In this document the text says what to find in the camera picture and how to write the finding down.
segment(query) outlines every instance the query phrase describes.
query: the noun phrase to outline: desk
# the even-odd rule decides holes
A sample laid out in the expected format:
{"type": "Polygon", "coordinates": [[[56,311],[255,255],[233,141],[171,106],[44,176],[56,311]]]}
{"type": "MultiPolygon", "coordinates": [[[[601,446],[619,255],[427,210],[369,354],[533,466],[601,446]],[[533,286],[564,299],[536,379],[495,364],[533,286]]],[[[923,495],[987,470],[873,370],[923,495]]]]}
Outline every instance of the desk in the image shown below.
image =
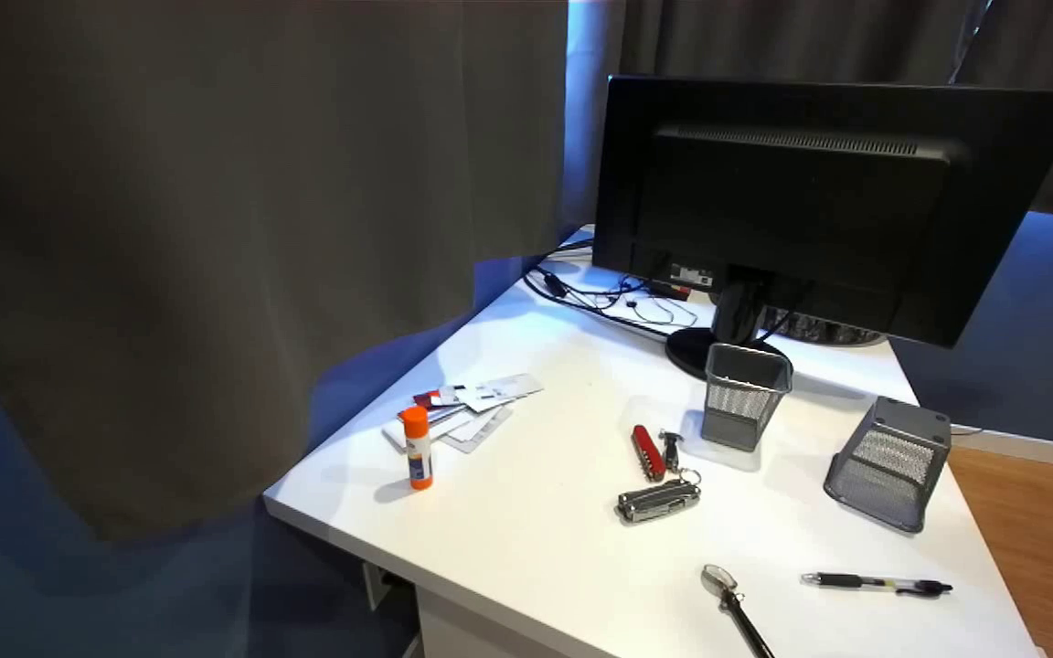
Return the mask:
{"type": "Polygon", "coordinates": [[[512,286],[374,405],[266,489],[280,522],[417,587],[424,654],[747,654],[702,588],[702,562],[741,582],[774,654],[1038,654],[1005,582],[942,471],[925,535],[897,535],[821,495],[873,396],[914,398],[887,344],[808,348],[763,437],[762,471],[683,457],[702,506],[623,527],[614,498],[648,488],[634,422],[678,422],[702,384],[662,348],[512,286]],[[436,450],[438,478],[410,495],[375,432],[410,396],[449,379],[533,375],[544,393],[474,450],[436,450]],[[803,571],[940,579],[946,599],[834,593],[803,571]]]}

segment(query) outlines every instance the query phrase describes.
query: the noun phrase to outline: wall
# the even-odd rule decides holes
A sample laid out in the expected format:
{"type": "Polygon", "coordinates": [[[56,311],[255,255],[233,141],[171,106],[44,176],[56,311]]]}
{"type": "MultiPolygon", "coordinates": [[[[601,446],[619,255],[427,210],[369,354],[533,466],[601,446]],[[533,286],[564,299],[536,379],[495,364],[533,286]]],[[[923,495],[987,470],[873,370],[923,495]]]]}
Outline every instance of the wall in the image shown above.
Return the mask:
{"type": "Polygon", "coordinates": [[[897,342],[925,405],[1053,440],[1053,216],[1031,212],[953,351],[897,342]]]}
{"type": "MultiPolygon", "coordinates": [[[[488,262],[474,299],[501,293],[514,269],[488,262]]],[[[338,367],[316,393],[316,444],[441,338],[449,325],[338,367]]],[[[0,412],[0,658],[379,658],[401,654],[414,624],[410,598],[369,616],[358,562],[260,506],[165,541],[93,541],[0,412]]]]}

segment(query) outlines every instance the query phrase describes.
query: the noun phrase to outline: pen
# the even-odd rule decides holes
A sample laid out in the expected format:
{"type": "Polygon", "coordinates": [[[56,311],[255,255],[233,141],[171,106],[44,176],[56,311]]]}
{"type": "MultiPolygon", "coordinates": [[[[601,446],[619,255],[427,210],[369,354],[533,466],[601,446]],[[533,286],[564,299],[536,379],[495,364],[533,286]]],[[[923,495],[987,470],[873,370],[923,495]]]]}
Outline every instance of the pen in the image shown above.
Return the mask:
{"type": "Polygon", "coordinates": [[[864,579],[864,573],[830,573],[830,571],[803,573],[803,582],[819,588],[892,588],[897,598],[919,598],[919,599],[940,599],[953,593],[953,587],[946,582],[864,579]]]}

